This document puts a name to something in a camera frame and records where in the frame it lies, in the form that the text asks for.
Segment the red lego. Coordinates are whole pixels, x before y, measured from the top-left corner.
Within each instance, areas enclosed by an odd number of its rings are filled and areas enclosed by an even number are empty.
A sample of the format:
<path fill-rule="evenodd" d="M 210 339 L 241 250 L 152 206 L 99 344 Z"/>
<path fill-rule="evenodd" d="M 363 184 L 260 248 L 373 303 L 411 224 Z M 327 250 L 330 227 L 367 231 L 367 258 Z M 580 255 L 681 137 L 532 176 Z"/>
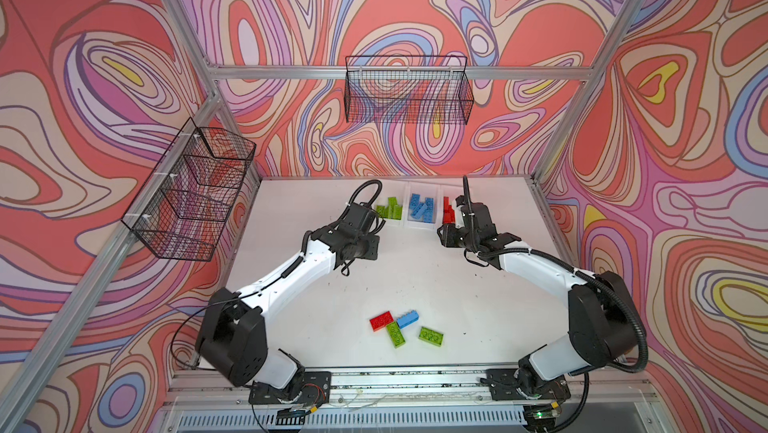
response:
<path fill-rule="evenodd" d="M 456 221 L 455 219 L 455 212 L 453 209 L 448 209 L 443 212 L 443 223 L 449 224 L 454 223 Z"/>
<path fill-rule="evenodd" d="M 381 313 L 369 320 L 370 326 L 374 332 L 386 328 L 394 322 L 394 317 L 389 311 Z"/>
<path fill-rule="evenodd" d="M 454 209 L 452 205 L 452 200 L 448 196 L 443 197 L 443 213 L 446 216 L 453 216 L 454 215 Z"/>

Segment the left white plastic bin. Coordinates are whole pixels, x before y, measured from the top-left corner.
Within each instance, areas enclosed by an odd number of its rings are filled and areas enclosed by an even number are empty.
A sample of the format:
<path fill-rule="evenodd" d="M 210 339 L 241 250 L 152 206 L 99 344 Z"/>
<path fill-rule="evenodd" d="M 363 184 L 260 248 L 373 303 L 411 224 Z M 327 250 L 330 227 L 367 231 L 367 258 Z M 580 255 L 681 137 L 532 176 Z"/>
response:
<path fill-rule="evenodd" d="M 404 220 L 406 217 L 406 210 L 407 210 L 407 182 L 403 180 L 393 180 L 393 179 L 381 179 L 382 183 L 382 189 L 379 193 L 378 197 L 374 201 L 374 209 L 376 210 L 377 205 L 383 205 L 387 208 L 387 218 L 384 219 L 386 221 L 386 228 L 389 227 L 402 227 L 404 224 Z M 390 218 L 389 213 L 389 205 L 388 205 L 388 198 L 389 197 L 396 197 L 397 203 L 402 206 L 402 219 L 401 220 L 393 220 Z"/>

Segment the aluminium front rail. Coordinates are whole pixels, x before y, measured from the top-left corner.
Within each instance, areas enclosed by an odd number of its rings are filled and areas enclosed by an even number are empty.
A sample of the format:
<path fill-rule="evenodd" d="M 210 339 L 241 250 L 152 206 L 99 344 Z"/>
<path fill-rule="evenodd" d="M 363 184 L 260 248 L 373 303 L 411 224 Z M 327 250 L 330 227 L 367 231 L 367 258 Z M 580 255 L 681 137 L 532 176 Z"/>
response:
<path fill-rule="evenodd" d="M 514 369 L 514 363 L 380 367 L 325 367 L 331 373 L 326 408 L 484 405 L 490 387 L 481 380 L 489 369 Z M 182 371 L 172 378 L 164 405 L 245 406 L 250 391 L 235 388 L 214 372 Z M 646 373 L 629 375 L 612 368 L 590 373 L 592 403 L 653 402 L 660 399 Z"/>

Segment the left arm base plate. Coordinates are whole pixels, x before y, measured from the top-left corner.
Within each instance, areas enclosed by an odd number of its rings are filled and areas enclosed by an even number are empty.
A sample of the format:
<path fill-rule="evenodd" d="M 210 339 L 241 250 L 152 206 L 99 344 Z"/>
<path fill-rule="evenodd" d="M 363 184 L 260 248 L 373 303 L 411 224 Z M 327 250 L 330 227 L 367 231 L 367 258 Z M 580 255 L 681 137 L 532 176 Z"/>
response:
<path fill-rule="evenodd" d="M 299 372 L 286 387 L 278 389 L 262 382 L 249 386 L 248 403 L 251 405 L 304 405 L 320 406 L 328 402 L 332 373 L 325 370 Z"/>

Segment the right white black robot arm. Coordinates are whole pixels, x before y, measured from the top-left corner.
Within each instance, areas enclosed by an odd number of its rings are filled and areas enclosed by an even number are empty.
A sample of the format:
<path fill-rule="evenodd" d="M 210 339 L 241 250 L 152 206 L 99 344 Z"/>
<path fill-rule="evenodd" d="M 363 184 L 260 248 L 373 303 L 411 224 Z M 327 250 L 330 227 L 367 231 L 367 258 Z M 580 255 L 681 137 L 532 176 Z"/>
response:
<path fill-rule="evenodd" d="M 624 279 L 582 270 L 535 249 L 512 233 L 500 233 L 488 207 L 465 192 L 456 198 L 457 220 L 437 230 L 446 248 L 460 248 L 466 260 L 515 274 L 567 309 L 564 336 L 522 357 L 511 386 L 534 399 L 567 375 L 604 367 L 636 374 L 649 362 L 646 328 Z"/>

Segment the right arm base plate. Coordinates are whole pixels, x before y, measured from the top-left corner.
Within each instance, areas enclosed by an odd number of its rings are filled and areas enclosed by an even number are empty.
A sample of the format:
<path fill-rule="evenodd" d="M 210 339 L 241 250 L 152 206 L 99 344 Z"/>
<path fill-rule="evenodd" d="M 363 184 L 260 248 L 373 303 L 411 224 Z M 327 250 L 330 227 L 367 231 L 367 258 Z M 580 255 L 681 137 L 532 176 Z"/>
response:
<path fill-rule="evenodd" d="M 487 369 L 479 378 L 487 387 L 494 401 L 565 401 L 571 398 L 567 381 L 563 376 L 553 380 L 542 380 L 527 369 Z"/>

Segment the blue lego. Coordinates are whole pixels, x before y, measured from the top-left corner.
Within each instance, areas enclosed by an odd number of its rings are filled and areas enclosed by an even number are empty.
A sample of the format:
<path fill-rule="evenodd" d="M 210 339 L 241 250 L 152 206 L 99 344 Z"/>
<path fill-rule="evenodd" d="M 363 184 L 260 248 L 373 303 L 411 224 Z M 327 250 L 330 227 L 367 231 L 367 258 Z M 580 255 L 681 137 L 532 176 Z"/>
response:
<path fill-rule="evenodd" d="M 425 204 L 422 202 L 410 203 L 408 210 L 408 218 L 412 221 L 420 220 L 422 218 L 422 210 Z"/>
<path fill-rule="evenodd" d="M 404 329 L 419 320 L 419 314 L 415 310 L 411 310 L 408 313 L 398 317 L 396 323 L 400 329 Z"/>
<path fill-rule="evenodd" d="M 420 220 L 424 223 L 434 222 L 434 199 L 426 197 L 422 203 Z"/>
<path fill-rule="evenodd" d="M 412 193 L 410 196 L 409 207 L 411 209 L 416 209 L 419 206 L 419 204 L 420 204 L 420 195 L 417 193 Z"/>

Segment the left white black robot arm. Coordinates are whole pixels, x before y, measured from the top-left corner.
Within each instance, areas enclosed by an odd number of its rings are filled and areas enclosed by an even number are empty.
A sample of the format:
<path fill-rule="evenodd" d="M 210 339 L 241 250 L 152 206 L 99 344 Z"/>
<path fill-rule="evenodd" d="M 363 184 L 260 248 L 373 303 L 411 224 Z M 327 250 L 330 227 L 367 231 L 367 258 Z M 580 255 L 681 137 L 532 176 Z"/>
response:
<path fill-rule="evenodd" d="M 347 276 L 358 259 L 377 259 L 385 220 L 374 203 L 382 189 L 378 179 L 364 182 L 339 217 L 306 231 L 299 251 L 272 272 L 237 291 L 216 291 L 203 309 L 196 353 L 234 387 L 256 387 L 278 402 L 297 400 L 310 388 L 325 401 L 298 359 L 268 346 L 268 324 L 315 281 L 335 270 Z"/>

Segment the middle white plastic bin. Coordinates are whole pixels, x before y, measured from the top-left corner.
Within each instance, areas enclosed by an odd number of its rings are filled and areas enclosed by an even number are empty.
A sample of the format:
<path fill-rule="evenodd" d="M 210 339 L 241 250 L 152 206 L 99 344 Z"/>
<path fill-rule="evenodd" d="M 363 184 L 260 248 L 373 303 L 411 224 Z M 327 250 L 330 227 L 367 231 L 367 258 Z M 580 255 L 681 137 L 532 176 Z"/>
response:
<path fill-rule="evenodd" d="M 434 199 L 434 222 L 433 223 L 424 223 L 421 220 L 412 221 L 408 218 L 408 210 L 409 210 L 409 201 L 410 196 L 412 193 L 417 193 L 420 195 L 420 202 L 424 202 L 424 199 L 426 197 L 432 197 Z M 439 224 L 438 224 L 438 215 L 440 213 L 440 207 L 438 206 L 438 200 L 439 198 L 439 187 L 437 184 L 434 183 L 423 183 L 423 182 L 408 182 L 407 183 L 407 210 L 406 210 L 406 217 L 405 217 L 405 225 L 410 228 L 416 228 L 416 229 L 429 229 L 429 230 L 435 230 Z"/>

